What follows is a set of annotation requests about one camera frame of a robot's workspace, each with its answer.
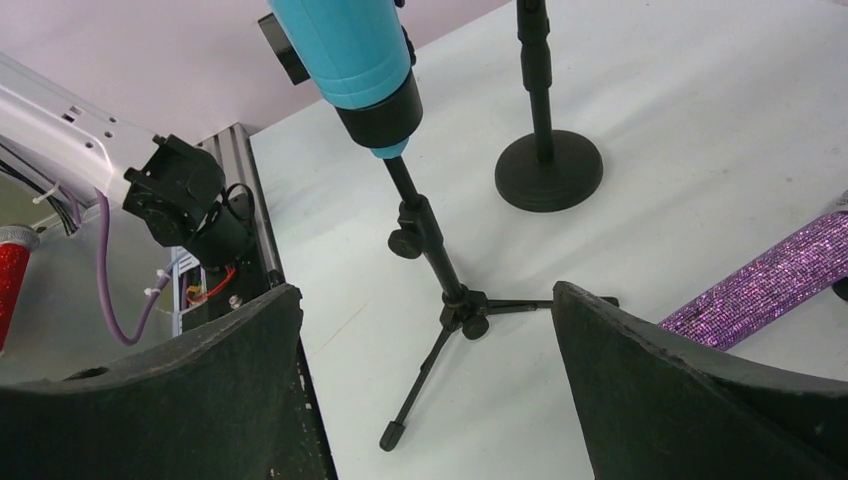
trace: robotic arm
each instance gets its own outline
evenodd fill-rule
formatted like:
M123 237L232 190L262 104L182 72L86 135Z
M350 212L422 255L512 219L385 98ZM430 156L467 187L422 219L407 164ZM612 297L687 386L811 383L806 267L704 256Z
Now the robotic arm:
M143 219L159 244L183 246L206 267L252 245L209 153L119 120L2 53L0 143L84 205L102 192Z

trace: black tripod stand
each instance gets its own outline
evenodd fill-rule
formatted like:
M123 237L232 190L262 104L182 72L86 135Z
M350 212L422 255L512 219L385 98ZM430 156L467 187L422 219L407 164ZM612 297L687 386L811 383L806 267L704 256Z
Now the black tripod stand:
M555 212L589 198L604 174L601 154L586 137L551 127L550 22L544 0L516 0L521 74L530 94L533 133L504 150L495 167L498 193L530 212Z
M401 197L398 217L400 229L393 231L389 236L389 248L396 255L408 259L415 259L424 254L442 286L442 302L444 303L439 317L442 331L436 339L436 344L421 365L421 372L415 379L412 390L403 402L397 418L389 422L380 439L380 448L388 452L395 448L403 435L404 421L421 392L430 370L436 363L439 353L454 332L462 329L465 338L477 340L489 330L489 321L486 319L489 315L532 312L540 308L551 308L553 302L489 300L485 293L469 290L460 283L445 251L444 237L433 209L430 208L430 202L416 190L409 171L403 163L403 158L388 159L385 160L385 164ZM616 299L604 298L618 305Z

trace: black cable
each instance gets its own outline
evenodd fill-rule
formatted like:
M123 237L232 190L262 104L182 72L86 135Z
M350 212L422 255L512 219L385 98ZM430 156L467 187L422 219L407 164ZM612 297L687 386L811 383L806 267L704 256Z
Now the black cable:
M40 175L40 176L41 176L41 178L43 178L44 180L46 180L46 181L47 181L47 182L49 182L50 184L55 184L55 185L56 185L56 187L57 187L57 189L59 190L59 192L60 192L62 195L64 195L64 196L68 199L68 202L70 202L70 208L71 208L71 211L70 211L70 212L68 211L68 205L67 205L66 203L62 202L61 200L58 200L58 201L56 201L56 202L53 202L53 204L54 204L54 205L61 205L61 211L62 211L63 215L62 215L62 214L60 214L60 216L61 216L61 217L65 217L65 218L66 218L66 220L67 220L67 219L70 219L70 221L68 222L68 224L70 224L70 225L71 225L71 229L72 229L74 232L75 232L75 231L77 231L77 230L79 230L79 228L82 226L82 216L80 215L80 212L79 212L80 203L79 203L79 201L78 201L78 200L74 197L74 195L73 195L71 192L69 192L69 191L65 190L64 188L60 187L60 186L58 185L58 182L54 182L53 180L51 180L50 178L48 178L46 175L44 175L43 173L39 172L37 168L35 168L35 167L33 167L32 165L30 165L30 164L29 164L29 162L27 162L27 161L26 161L26 160L24 160L24 159L23 159L20 155L18 155L17 153L15 153L15 152L14 152L14 151L12 151L11 149L9 149L9 147L8 147L8 146L5 146L5 145L3 145L2 143L0 143L0 147L2 147L4 150L6 150L6 151L7 151L10 155L12 155L13 157L15 157L15 158L16 158L19 162L21 162L23 165L25 165L25 166L29 167L32 171L34 171L35 173L37 173L38 175Z
M238 213L235 212L235 210L233 210L232 205L230 205L230 195L232 195L233 190L238 187L242 187L245 193L247 193L247 208L248 212L250 212L247 218L241 217ZM236 217L237 220L240 220L242 222L248 222L251 218L253 218L253 215L256 213L256 198L254 198L253 196L253 190L251 190L250 187L243 183L234 183L230 185L230 188L224 191L224 194L221 196L221 198L223 198L224 206L227 207L227 210L229 210L230 213L233 214L233 216Z
M18 158L19 160L21 160L20 157L15 152L10 150L7 146L3 145L2 143L0 143L0 148L2 148L3 150L8 152L10 155L14 156L15 158ZM0 159L0 171L5 173L9 177L12 177L15 180L18 180L21 183L25 184L26 186L28 186L29 188L34 190L39 195L44 195L44 194L47 193L46 190L44 190L43 188L38 186L38 184L36 184L35 182L33 182L32 180L27 178L25 175L23 175L19 171L15 170L11 165L4 162L2 159ZM66 235L70 236L74 232L77 231L77 227L76 227L76 225L74 225L73 220L71 220L71 215L70 215L70 213L68 213L68 209L65 207L65 205L62 202L60 202L59 200L56 200L55 198L53 198L51 196L51 197L47 198L47 203L49 203L50 206L53 207L53 210L56 211L56 214L59 216L59 219L62 221L62 226L65 229Z

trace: stand pole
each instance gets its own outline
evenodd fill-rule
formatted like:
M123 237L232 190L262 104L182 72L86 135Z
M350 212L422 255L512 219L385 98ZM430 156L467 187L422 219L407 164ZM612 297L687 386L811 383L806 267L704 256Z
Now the stand pole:
M544 0L516 0L521 76L530 95L533 133L504 150L495 185L511 205L529 212L555 212L589 198L603 177L598 149L582 135L553 130L550 33Z
M459 277L457 277L448 252L445 250L442 230L439 228L439 223L436 221L429 202L415 188L415 184L412 182L412 177L409 176L409 170L406 169L403 158L386 159L384 163L389 170L392 181L395 182L395 187L397 187L401 201L403 202L401 209L412 214L409 216L408 221L410 223L409 226L413 228L408 229L406 233L416 235L421 241L421 245L417 246L418 248L415 248L416 246L413 245L413 248L418 250L414 252L416 254L415 257L423 253L427 261L430 262L436 278L439 279L439 284L442 286L445 298L451 302L460 301L464 295L465 287L459 282Z

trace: tripod rubber foot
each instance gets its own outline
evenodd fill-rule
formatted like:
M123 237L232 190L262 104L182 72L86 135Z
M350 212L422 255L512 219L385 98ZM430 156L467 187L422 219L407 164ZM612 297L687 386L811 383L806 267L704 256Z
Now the tripod rubber foot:
M404 427L402 423L395 421L389 422L389 425L386 427L386 431L383 432L383 437L380 438L380 448L382 448L385 452L391 452L394 450L397 443L400 441L400 437L403 436L404 430L406 430L406 427Z
M589 139L553 131L554 158L540 163L535 135L519 138L504 150L495 167L495 186L512 206L528 212L557 212L589 198L604 175L601 154Z
M615 297L601 297L601 300L609 303L610 305L612 305L614 307L620 307L621 306L621 302L619 302L618 299L615 298Z

